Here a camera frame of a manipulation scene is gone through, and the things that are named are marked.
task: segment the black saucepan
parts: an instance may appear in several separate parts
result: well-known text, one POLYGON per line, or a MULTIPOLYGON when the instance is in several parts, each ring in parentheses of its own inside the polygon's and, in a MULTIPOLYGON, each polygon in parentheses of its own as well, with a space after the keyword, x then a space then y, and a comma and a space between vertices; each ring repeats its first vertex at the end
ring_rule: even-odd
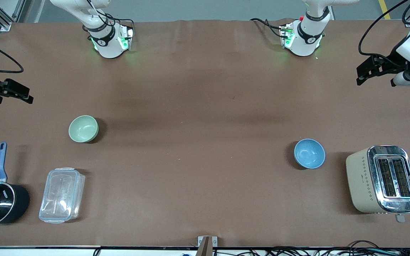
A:
POLYGON ((21 217, 30 202, 28 191, 22 186, 6 183, 4 170, 7 143, 0 144, 0 223, 12 223, 21 217))

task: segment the bowl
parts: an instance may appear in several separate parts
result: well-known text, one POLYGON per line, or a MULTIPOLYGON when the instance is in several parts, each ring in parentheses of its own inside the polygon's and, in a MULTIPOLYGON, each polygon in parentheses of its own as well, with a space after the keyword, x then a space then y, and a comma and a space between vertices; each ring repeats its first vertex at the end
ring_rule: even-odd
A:
POLYGON ((98 122, 92 116, 80 116, 69 125, 69 137, 75 142, 90 142, 98 132, 98 122))
POLYGON ((312 138, 306 138, 299 141, 295 145, 293 155, 299 165, 308 169, 318 168, 325 161, 324 148, 319 142, 312 138))

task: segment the plastic food container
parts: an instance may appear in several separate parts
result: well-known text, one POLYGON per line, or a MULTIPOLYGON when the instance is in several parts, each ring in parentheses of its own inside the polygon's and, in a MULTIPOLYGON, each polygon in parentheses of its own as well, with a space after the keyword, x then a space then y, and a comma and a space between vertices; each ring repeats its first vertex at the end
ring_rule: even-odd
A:
POLYGON ((48 173, 39 219, 60 224, 78 217, 85 175, 71 167, 57 168, 48 173))

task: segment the light green bowl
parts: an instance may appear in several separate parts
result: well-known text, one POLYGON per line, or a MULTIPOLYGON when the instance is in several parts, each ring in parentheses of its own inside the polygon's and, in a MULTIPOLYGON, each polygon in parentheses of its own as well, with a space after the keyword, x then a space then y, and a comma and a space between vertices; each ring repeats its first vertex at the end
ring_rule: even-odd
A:
POLYGON ((69 125, 69 137, 75 142, 90 142, 98 132, 98 122, 92 116, 80 116, 69 125))

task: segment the toaster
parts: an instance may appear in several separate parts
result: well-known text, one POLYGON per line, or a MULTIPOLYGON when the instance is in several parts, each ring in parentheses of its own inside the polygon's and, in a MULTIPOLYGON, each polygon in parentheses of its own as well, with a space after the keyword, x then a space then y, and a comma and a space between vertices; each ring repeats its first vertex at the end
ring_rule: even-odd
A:
POLYGON ((365 213, 410 214, 410 162, 397 146, 372 146, 351 154, 346 171, 352 203, 365 213))

